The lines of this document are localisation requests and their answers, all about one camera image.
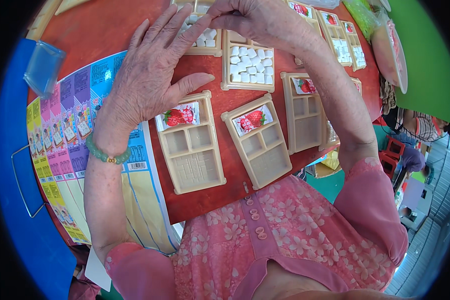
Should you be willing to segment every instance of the person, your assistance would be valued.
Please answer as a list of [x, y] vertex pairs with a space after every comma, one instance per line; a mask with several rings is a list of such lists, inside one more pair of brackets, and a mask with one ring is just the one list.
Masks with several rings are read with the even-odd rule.
[[167, 257], [127, 233], [121, 166], [90, 154], [85, 215], [114, 287], [126, 300], [394, 298], [380, 291], [404, 258], [407, 232], [378, 160], [367, 107], [325, 40], [283, 1], [216, 0], [177, 37], [191, 12], [188, 3], [179, 11], [172, 4], [155, 23], [147, 19], [138, 26], [97, 115], [93, 145], [112, 161], [120, 158], [138, 123], [206, 83], [217, 85], [207, 73], [170, 81], [199, 35], [207, 27], [222, 28], [302, 60], [340, 136], [345, 183], [334, 205], [293, 175], [230, 199], [188, 220], [178, 252]]
[[436, 141], [444, 133], [450, 135], [449, 122], [418, 111], [397, 106], [382, 118], [397, 135], [403, 133], [422, 142]]

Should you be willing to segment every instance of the elderly woman's hand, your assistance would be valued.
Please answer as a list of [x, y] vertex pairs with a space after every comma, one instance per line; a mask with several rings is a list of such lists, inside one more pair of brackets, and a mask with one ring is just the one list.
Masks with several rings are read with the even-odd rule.
[[[107, 142], [102, 141], [104, 135], [128, 137], [138, 123], [173, 108], [183, 96], [215, 79], [207, 73], [194, 73], [170, 84], [180, 57], [212, 19], [210, 15], [201, 17], [177, 37], [180, 27], [191, 13], [191, 4], [187, 3], [178, 12], [177, 5], [173, 4], [152, 26], [147, 19], [137, 28], [110, 95], [97, 116], [94, 140], [99, 139], [98, 147], [107, 146]], [[108, 150], [109, 155], [118, 151], [103, 150]]]

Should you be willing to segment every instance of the green wall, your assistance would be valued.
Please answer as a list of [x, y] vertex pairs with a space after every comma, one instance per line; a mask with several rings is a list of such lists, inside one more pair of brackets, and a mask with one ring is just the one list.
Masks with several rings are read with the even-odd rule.
[[442, 35], [417, 0], [389, 3], [408, 71], [408, 91], [396, 89], [397, 105], [450, 122], [450, 52]]

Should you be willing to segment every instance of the red tabletop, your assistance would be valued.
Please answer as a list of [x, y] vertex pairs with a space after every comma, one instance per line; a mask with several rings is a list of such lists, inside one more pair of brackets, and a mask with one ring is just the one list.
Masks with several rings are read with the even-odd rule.
[[[61, 79], [96, 60], [126, 50], [136, 27], [146, 18], [149, 18], [153, 23], [169, 5], [169, 0], [91, 0], [58, 16], [53, 16], [41, 39], [66, 52], [66, 59], [63, 67], [60, 69], [58, 78]], [[353, 22], [355, 27], [358, 28], [343, 4], [329, 11], [338, 15], [340, 20]], [[379, 71], [371, 46], [361, 32], [358, 33], [358, 36], [365, 53], [366, 68], [356, 72], [353, 72], [352, 67], [345, 67], [345, 70], [348, 75], [358, 78], [362, 82], [363, 99], [371, 119], [375, 120], [380, 115], [382, 106], [382, 100], [379, 98]], [[284, 91], [282, 80], [278, 76], [283, 71], [288, 73], [305, 73], [307, 70], [303, 66], [297, 66], [291, 54], [281, 50], [275, 51], [275, 74], [277, 76], [275, 76], [275, 92], [271, 95], [282, 126], [283, 135], [285, 140], [288, 141]], [[257, 99], [266, 92], [250, 90], [222, 91], [220, 88], [222, 81], [222, 57], [213, 56], [182, 57], [175, 69], [172, 83], [185, 75], [195, 72], [207, 72], [216, 77], [214, 81], [194, 93], [206, 89], [211, 91], [211, 103], [215, 117], [218, 145], [227, 183], [210, 189], [176, 195], [173, 191], [173, 183], [162, 154], [155, 123], [153, 121], [149, 122], [153, 153], [171, 224], [202, 215], [245, 197], [247, 193], [244, 189], [244, 183], [247, 184], [249, 193], [254, 192], [252, 182], [220, 115], [225, 111], [231, 111]], [[29, 102], [35, 97], [33, 92], [30, 92]], [[318, 152], [318, 147], [314, 147], [293, 154], [290, 156], [293, 169], [287, 175], [318, 159], [324, 155], [325, 151], [320, 153]]]

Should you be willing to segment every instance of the forearm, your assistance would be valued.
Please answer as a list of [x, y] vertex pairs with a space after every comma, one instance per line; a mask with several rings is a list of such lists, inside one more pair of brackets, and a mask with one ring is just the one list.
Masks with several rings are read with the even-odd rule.
[[360, 93], [321, 36], [303, 39], [293, 49], [320, 94], [328, 120], [340, 137], [345, 172], [364, 157], [378, 157], [375, 132]]

